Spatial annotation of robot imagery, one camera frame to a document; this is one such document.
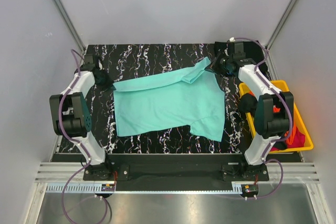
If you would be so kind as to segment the teal t shirt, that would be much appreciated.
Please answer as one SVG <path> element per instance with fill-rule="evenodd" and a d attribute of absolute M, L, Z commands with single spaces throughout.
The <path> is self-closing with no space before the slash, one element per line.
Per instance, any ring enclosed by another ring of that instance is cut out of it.
<path fill-rule="evenodd" d="M 204 58 L 187 67 L 114 84 L 114 113 L 119 137 L 190 127 L 190 133 L 221 142 L 225 93 Z"/>

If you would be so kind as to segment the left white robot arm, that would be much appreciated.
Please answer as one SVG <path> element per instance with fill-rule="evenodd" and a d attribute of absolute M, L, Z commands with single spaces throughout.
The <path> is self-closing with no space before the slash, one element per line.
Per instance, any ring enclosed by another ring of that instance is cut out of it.
<path fill-rule="evenodd" d="M 103 91 L 115 89 L 100 57 L 88 54 L 77 65 L 69 86 L 62 93 L 52 95 L 49 105 L 55 133 L 75 144 L 85 157 L 83 167 L 87 179 L 107 180 L 113 175 L 112 162 L 91 131 L 92 119 L 86 103 L 93 86 Z"/>

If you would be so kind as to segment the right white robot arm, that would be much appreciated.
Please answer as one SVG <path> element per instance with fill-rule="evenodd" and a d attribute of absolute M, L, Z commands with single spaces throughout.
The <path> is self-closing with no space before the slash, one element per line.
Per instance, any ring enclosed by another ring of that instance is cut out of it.
<path fill-rule="evenodd" d="M 246 56 L 244 38 L 232 37 L 227 43 L 227 51 L 219 51 L 205 70 L 218 75 L 233 74 L 247 85 L 257 100 L 256 134 L 237 171 L 242 179 L 250 180 L 262 172 L 274 144 L 286 141 L 291 135 L 294 98 L 291 92 L 276 88 L 260 71 L 263 60 L 255 63 Z"/>

